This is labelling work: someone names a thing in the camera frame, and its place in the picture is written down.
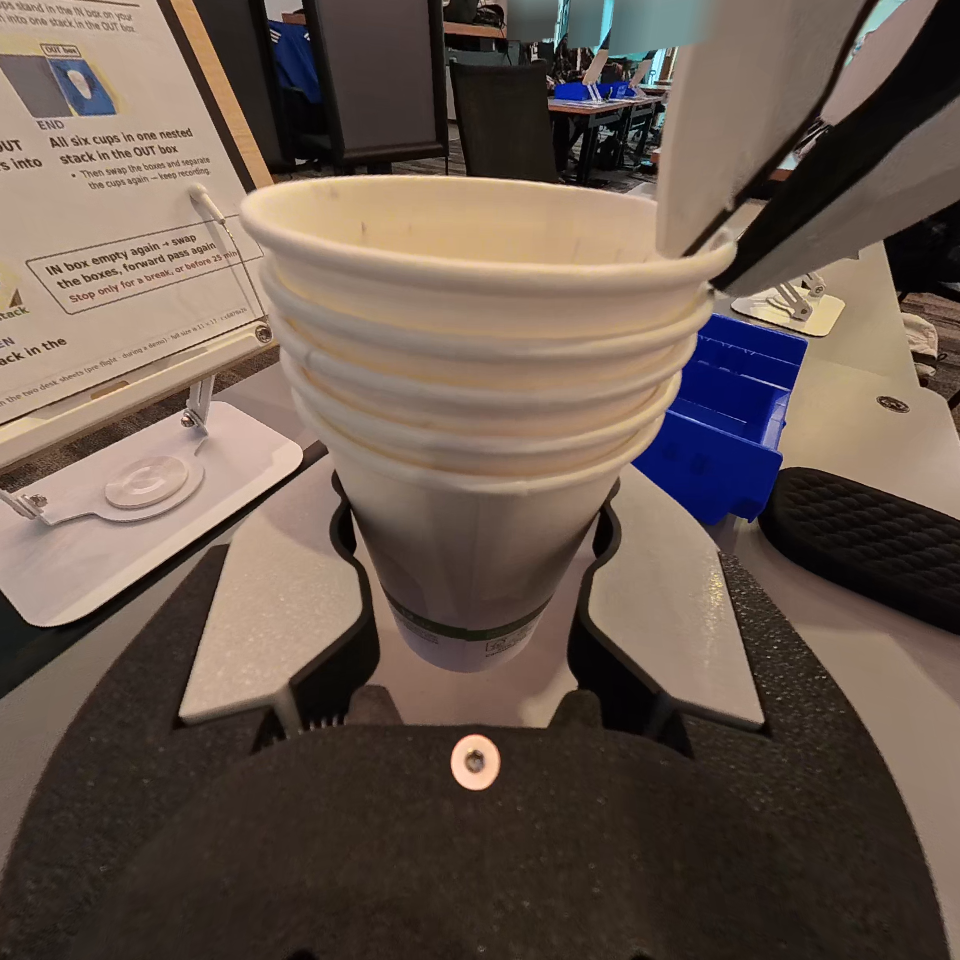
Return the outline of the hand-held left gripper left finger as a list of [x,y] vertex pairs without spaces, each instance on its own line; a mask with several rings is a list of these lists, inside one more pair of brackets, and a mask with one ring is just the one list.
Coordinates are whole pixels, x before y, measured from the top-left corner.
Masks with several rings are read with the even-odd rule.
[[265,709],[294,738],[345,719],[379,665],[371,582],[331,458],[281,487],[227,548],[178,710],[196,726]]

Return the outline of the black office chair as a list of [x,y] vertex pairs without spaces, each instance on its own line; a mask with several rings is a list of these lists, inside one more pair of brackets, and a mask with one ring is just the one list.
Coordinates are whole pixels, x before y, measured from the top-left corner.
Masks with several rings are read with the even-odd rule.
[[558,184],[546,65],[453,62],[450,75],[465,173]]

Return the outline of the black framed panel on stand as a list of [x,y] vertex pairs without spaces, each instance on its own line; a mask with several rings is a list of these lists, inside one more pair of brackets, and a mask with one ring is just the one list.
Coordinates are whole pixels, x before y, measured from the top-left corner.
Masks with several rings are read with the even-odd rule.
[[303,2],[334,171],[450,157],[443,4]]

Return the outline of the blue plastic bin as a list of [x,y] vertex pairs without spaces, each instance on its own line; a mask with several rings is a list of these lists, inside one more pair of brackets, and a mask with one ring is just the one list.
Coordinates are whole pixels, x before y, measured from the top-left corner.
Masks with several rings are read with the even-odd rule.
[[808,341],[713,314],[678,394],[633,465],[698,522],[753,522],[782,468],[779,442]]

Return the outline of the black textured pad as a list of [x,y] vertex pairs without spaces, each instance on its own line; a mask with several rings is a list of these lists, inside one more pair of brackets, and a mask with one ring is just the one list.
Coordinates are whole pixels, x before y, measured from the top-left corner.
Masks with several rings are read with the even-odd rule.
[[787,560],[848,591],[959,634],[959,521],[819,469],[776,477],[758,526]]

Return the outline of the wooden instruction board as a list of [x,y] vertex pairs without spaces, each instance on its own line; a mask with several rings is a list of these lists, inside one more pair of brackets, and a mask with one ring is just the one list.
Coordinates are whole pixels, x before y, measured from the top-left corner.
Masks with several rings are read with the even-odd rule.
[[2,470],[266,350],[270,173],[195,2],[2,2]]

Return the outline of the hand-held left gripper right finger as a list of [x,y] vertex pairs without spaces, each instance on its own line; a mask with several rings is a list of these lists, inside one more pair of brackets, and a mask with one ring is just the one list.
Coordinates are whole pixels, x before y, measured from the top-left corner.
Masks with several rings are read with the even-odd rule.
[[682,715],[750,734],[765,718],[716,545],[627,465],[597,518],[570,670],[604,725],[646,737]]

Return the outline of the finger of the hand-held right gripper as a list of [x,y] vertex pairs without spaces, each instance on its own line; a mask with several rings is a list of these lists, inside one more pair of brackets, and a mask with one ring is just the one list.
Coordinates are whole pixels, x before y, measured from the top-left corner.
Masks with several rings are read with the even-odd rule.
[[716,2],[680,49],[658,167],[655,246],[695,254],[791,152],[833,92],[873,1]]
[[842,66],[815,141],[713,280],[756,294],[916,225],[959,196],[959,3],[903,2]]

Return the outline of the stack of nested white cups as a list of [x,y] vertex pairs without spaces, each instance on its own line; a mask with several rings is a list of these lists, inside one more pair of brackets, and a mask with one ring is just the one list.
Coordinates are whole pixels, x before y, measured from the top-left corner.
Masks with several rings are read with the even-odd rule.
[[240,219],[404,639],[506,658],[660,430],[732,235],[668,255],[649,198],[437,175],[290,181]]

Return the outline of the pale cloth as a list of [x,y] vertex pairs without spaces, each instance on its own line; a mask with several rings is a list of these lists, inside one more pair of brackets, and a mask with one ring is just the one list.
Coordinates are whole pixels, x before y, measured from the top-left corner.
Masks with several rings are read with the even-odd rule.
[[928,388],[942,359],[937,328],[929,320],[909,312],[902,311],[900,318],[918,383]]

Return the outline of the wooden desk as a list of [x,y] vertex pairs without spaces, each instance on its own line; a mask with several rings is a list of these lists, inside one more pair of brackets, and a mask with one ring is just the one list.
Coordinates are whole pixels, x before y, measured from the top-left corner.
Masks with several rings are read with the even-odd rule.
[[547,99],[547,107],[551,114],[564,114],[585,121],[585,132],[582,138],[580,159],[586,160],[587,155],[593,156],[598,150],[599,131],[610,129],[614,134],[613,164],[622,162],[627,148],[631,145],[631,136],[637,132],[633,144],[635,162],[642,160],[645,148],[649,141],[654,122],[662,108],[666,105],[666,93],[656,91],[653,94],[643,93],[631,98],[620,98],[600,101],[571,101],[559,100],[554,97]]

